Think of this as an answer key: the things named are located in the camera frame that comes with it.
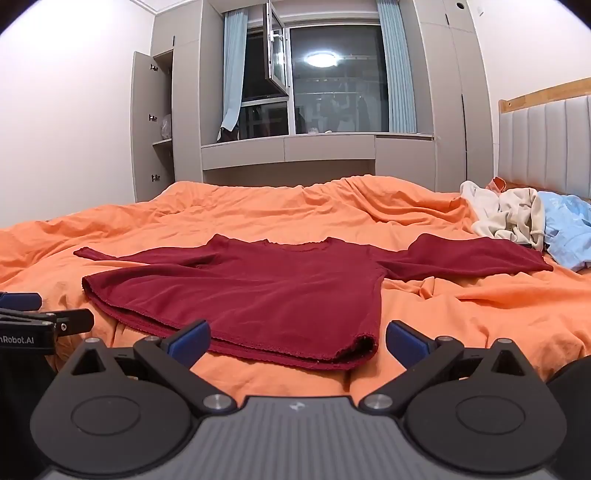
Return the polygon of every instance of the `window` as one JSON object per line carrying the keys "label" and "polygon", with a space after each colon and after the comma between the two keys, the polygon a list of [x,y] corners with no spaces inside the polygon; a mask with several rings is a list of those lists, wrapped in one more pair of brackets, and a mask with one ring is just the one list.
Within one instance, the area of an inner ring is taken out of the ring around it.
{"label": "window", "polygon": [[388,131],[379,25],[286,28],[270,2],[262,20],[262,30],[246,38],[241,139]]}
{"label": "window", "polygon": [[246,105],[243,102],[238,117],[238,127],[242,139],[288,135],[287,102],[255,103],[254,105]]}
{"label": "window", "polygon": [[388,131],[379,26],[292,28],[290,41],[295,133]]}

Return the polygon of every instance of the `plastic bag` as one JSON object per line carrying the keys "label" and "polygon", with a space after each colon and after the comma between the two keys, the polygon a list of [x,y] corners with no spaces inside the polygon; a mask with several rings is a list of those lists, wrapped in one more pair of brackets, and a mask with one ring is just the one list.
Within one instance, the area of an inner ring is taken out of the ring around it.
{"label": "plastic bag", "polygon": [[165,115],[162,120],[162,140],[167,140],[173,137],[173,120],[170,115]]}

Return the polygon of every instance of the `drawer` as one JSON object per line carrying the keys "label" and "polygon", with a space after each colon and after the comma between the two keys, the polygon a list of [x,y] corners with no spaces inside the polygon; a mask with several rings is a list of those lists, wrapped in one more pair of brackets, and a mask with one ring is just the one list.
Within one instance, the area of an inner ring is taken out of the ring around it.
{"label": "drawer", "polygon": [[375,139],[375,174],[435,189],[435,142],[409,138]]}
{"label": "drawer", "polygon": [[285,138],[285,161],[374,160],[373,135],[296,135]]}
{"label": "drawer", "polygon": [[208,145],[201,149],[203,169],[283,162],[283,139],[266,137]]}

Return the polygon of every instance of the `white wall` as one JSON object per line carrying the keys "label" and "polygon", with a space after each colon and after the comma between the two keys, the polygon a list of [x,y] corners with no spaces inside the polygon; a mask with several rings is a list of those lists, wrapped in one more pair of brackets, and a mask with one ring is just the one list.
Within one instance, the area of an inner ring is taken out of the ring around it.
{"label": "white wall", "polygon": [[40,0],[0,36],[0,228],[134,201],[129,0]]}
{"label": "white wall", "polygon": [[591,30],[557,0],[467,0],[491,99],[495,172],[498,101],[591,77]]}

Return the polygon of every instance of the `red t-shirt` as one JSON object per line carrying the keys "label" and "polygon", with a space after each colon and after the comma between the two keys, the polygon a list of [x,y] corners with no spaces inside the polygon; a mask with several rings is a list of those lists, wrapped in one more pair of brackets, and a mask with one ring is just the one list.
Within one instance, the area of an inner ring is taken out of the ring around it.
{"label": "red t-shirt", "polygon": [[[115,260],[88,247],[74,253]],[[484,277],[552,270],[507,240],[421,235],[392,252],[327,238],[301,245],[214,237],[202,247],[161,247],[119,257],[140,262],[82,279],[91,301],[132,328],[166,337],[198,319],[210,350],[311,369],[350,369],[378,347],[384,277]]]}

